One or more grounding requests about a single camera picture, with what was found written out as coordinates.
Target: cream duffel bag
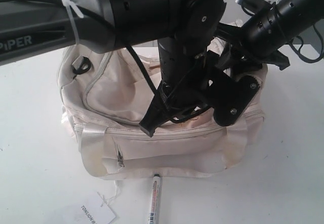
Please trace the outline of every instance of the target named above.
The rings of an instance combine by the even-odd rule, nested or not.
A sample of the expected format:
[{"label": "cream duffel bag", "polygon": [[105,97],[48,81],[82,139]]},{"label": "cream duffel bag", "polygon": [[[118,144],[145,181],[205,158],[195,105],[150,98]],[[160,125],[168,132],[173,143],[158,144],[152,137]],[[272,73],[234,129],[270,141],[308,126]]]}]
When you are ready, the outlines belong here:
[{"label": "cream duffel bag", "polygon": [[[221,53],[224,42],[209,47]],[[157,48],[136,50],[155,86],[161,80]],[[76,75],[81,61],[89,71]],[[267,66],[246,73],[263,87]],[[105,180],[153,177],[209,177],[238,164],[256,141],[264,121],[260,92],[235,125],[220,127],[213,109],[182,124],[166,123],[152,138],[138,123],[153,93],[127,50],[96,54],[77,45],[65,51],[58,74],[63,121],[73,130],[86,170]]]}]

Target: bag zipper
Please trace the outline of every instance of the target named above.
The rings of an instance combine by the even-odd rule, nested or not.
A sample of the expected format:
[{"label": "bag zipper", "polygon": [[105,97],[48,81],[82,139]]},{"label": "bag zipper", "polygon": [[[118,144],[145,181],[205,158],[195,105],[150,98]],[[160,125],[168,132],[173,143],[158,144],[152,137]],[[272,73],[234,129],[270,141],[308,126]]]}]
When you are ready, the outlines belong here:
[{"label": "bag zipper", "polygon": [[[264,115],[263,111],[256,110],[245,114],[244,117],[246,119],[254,117],[256,115],[262,116]],[[75,124],[74,129],[76,132],[81,133],[83,131],[84,125],[82,124]],[[183,139],[183,138],[191,138],[197,137],[205,134],[211,134],[222,130],[224,127],[219,125],[212,125],[205,128],[198,128],[198,129],[188,129],[188,130],[179,130],[174,132],[167,132],[167,133],[155,133],[153,138],[149,138],[143,132],[140,131],[127,131],[127,130],[118,130],[118,129],[106,129],[106,133],[110,134],[111,136],[115,137],[122,137],[125,139],[135,139],[135,140],[171,140],[171,139]]]}]

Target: zipper pull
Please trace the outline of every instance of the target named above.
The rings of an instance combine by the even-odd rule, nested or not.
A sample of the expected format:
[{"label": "zipper pull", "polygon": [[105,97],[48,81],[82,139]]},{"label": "zipper pull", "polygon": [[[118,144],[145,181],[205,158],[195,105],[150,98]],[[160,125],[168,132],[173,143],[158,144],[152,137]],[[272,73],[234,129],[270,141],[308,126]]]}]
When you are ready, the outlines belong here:
[{"label": "zipper pull", "polygon": [[122,156],[122,154],[120,153],[119,150],[118,150],[117,160],[118,160],[118,165],[120,167],[125,167],[125,165],[124,165],[124,158],[123,158],[123,156]]}]

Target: white zip tie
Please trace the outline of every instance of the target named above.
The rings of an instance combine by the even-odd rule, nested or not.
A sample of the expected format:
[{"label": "white zip tie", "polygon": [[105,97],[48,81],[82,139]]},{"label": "white zip tie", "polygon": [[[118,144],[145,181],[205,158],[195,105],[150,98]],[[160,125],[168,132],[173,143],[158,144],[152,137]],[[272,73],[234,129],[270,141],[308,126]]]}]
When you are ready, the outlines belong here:
[{"label": "white zip tie", "polygon": [[75,44],[78,45],[80,43],[80,37],[79,37],[79,33],[77,32],[77,27],[75,24],[75,19],[72,14],[71,8],[76,13],[76,15],[78,15],[79,18],[83,19],[85,16],[81,12],[81,10],[78,8],[78,6],[71,0],[62,0],[62,4],[65,6],[67,14],[68,14],[70,22],[71,22],[71,26],[72,26],[74,37],[75,37]]}]

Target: white table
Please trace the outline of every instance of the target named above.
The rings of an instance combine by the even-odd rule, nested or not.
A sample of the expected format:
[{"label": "white table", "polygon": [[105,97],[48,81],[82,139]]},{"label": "white table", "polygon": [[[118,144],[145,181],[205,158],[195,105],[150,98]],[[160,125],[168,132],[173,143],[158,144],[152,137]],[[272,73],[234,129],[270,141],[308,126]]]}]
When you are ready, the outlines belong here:
[{"label": "white table", "polygon": [[[304,54],[315,57],[310,46]],[[165,178],[160,224],[324,223],[324,62],[271,66],[259,144],[238,167],[209,179]],[[62,50],[0,67],[0,223],[38,224],[113,182],[90,177],[60,123]],[[151,179],[122,182],[114,223],[146,223]]]}]

